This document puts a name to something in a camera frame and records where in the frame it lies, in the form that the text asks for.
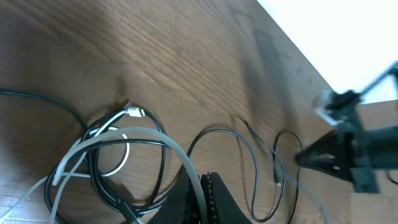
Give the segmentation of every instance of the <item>wood grain surface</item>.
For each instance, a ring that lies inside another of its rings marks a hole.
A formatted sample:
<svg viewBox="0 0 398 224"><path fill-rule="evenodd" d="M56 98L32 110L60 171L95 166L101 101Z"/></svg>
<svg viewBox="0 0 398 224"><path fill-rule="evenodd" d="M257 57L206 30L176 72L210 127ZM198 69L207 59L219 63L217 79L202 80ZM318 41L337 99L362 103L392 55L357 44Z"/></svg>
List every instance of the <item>wood grain surface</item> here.
<svg viewBox="0 0 398 224"><path fill-rule="evenodd" d="M209 126L233 129L255 146L238 116L270 144L282 128L297 132L306 145L329 129L313 114L312 101L330 87L255 0L2 0L0 88L63 99L87 121L130 99L153 112L184 149ZM0 96L0 108L3 212L50 172L80 130L69 114L39 100ZM123 118L118 126L154 127L148 119L133 118ZM284 136L278 150L294 175L298 144ZM260 168L255 214L264 217L280 189L272 183L270 154L254 151ZM101 170L114 167L122 154L123 146L104 148ZM219 172L250 217L254 165L247 149L232 136L213 134L197 144L192 161L199 174ZM127 164L111 180L140 203L152 192L159 164L158 147L133 146ZM162 191L180 165L168 151ZM303 170L300 180L323 202L330 223L350 222L350 184L310 170ZM288 181L268 223L287 222L294 193ZM123 221L95 195L88 179L69 181L59 211L71 223ZM43 188L9 218L6 223L48 220ZM294 223L323 223L318 205L303 193Z"/></svg>

